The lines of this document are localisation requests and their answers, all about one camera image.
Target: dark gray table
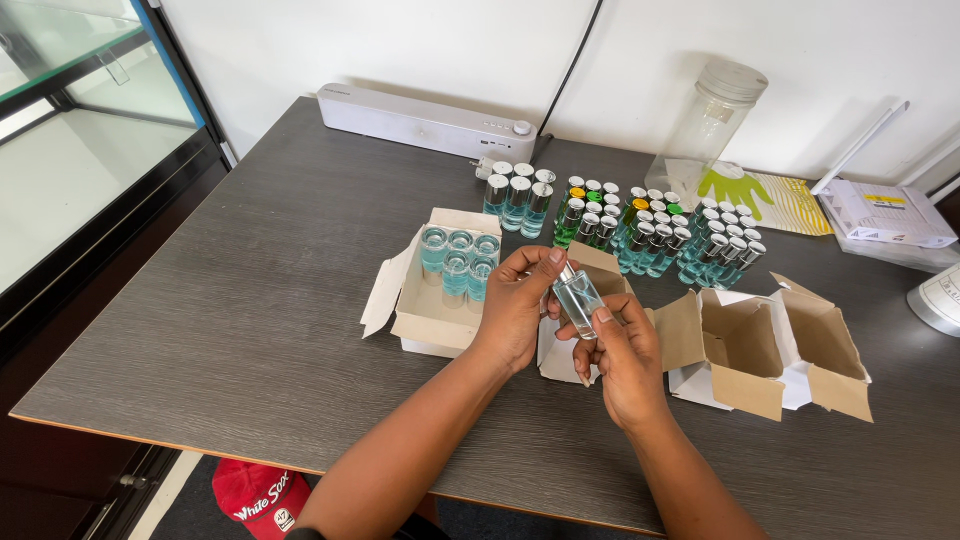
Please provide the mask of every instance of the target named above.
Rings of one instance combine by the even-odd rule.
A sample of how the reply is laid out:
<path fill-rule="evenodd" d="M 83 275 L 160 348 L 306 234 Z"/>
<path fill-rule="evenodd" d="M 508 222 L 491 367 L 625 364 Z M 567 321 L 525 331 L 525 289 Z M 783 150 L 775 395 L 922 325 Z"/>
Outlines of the dark gray table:
<path fill-rule="evenodd" d="M 539 167 L 638 184 L 651 157 L 554 140 Z M 358 324 L 380 262 L 442 206 L 479 211 L 467 160 L 327 129 L 300 98 L 12 414 L 134 440 L 325 471 L 447 360 Z M 807 405 L 782 423 L 669 399 L 736 498 L 776 538 L 944 538 L 960 531 L 960 340 L 909 310 L 927 274 L 764 230 L 775 270 L 840 306 L 873 377 L 868 424 Z M 548 234 L 540 238 L 547 243 Z M 507 233 L 507 253 L 523 238 Z M 631 283 L 660 307 L 675 271 Z M 434 491 L 663 532 L 601 387 L 529 369 L 493 400 Z"/>

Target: soundbar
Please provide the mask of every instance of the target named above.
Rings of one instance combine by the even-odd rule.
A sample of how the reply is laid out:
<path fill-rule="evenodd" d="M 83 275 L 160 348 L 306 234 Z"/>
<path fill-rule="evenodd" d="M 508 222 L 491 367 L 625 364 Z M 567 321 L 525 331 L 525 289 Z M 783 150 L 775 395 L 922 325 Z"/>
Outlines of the soundbar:
<path fill-rule="evenodd" d="M 317 90 L 327 128 L 375 136 L 479 160 L 527 163 L 537 127 L 356 86 L 329 83 Z"/>

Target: red baseball cap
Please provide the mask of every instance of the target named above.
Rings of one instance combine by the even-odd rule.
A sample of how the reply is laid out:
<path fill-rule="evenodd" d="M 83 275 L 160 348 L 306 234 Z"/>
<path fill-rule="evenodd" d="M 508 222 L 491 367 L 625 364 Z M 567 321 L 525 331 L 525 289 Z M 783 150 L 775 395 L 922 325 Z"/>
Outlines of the red baseball cap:
<path fill-rule="evenodd" d="M 256 540 L 282 540 L 300 516 L 310 486 L 295 471 L 224 457 L 213 473 L 213 495 Z"/>

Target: fingernail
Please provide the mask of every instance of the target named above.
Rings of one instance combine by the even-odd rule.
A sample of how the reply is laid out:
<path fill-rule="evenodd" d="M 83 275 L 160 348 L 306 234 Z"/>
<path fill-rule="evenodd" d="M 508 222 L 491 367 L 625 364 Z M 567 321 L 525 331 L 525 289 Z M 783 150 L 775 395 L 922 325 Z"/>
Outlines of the fingernail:
<path fill-rule="evenodd" d="M 609 323 L 613 320 L 613 314 L 610 313 L 610 309 L 606 306 L 597 308 L 597 317 L 601 323 Z"/>

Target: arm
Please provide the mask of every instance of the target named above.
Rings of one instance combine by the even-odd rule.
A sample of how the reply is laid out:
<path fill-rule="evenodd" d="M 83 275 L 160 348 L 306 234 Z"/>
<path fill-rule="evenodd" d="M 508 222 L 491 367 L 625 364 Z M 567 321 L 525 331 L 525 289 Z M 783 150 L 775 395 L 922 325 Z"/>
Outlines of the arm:
<path fill-rule="evenodd" d="M 530 363 L 540 297 L 565 263 L 564 250 L 534 246 L 504 260 L 488 277 L 473 343 L 330 467 L 297 526 L 329 540 L 393 534 L 504 382 Z"/>
<path fill-rule="evenodd" d="M 603 375 L 604 403 L 613 421 L 634 446 L 640 467 L 670 538 L 768 538 L 733 499 L 670 414 L 663 395 L 660 344 L 632 294 L 605 297 L 607 307 L 593 313 L 599 339 L 574 347 L 578 373 L 591 363 Z M 626 326 L 613 318 L 619 311 Z M 572 325 L 560 339 L 576 335 Z"/>

